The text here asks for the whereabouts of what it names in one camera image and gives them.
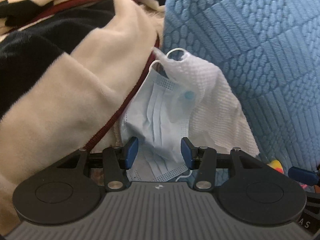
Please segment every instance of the embossed pattern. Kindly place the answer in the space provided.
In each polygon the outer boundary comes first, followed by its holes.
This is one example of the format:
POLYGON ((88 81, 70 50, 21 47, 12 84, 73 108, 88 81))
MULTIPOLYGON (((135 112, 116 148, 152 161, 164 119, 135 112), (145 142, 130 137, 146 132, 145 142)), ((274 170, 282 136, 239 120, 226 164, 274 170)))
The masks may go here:
POLYGON ((163 50, 176 47, 221 68, 262 161, 316 169, 320 0, 167 0, 163 50))

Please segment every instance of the blanket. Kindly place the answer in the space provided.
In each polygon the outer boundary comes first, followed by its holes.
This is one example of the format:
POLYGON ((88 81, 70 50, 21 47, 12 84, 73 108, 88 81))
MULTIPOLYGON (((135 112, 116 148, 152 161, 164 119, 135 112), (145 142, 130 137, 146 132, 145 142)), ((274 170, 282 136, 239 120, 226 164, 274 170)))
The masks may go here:
POLYGON ((78 148, 114 146, 115 123, 159 46, 164 0, 0 0, 0 234, 15 187, 78 148))
POLYGON ((316 169, 320 0, 167 0, 163 50, 176 47, 221 68, 262 161, 316 169))

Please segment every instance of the gray ribbed panel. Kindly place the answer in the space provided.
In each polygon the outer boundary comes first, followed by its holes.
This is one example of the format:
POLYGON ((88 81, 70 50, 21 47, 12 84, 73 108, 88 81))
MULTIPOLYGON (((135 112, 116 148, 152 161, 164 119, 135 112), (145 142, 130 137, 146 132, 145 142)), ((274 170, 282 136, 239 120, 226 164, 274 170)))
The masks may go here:
POLYGON ((108 193, 86 218, 60 227, 23 222, 8 240, 310 240, 296 223, 276 228, 246 225, 217 205, 209 193, 185 182, 133 182, 108 193))

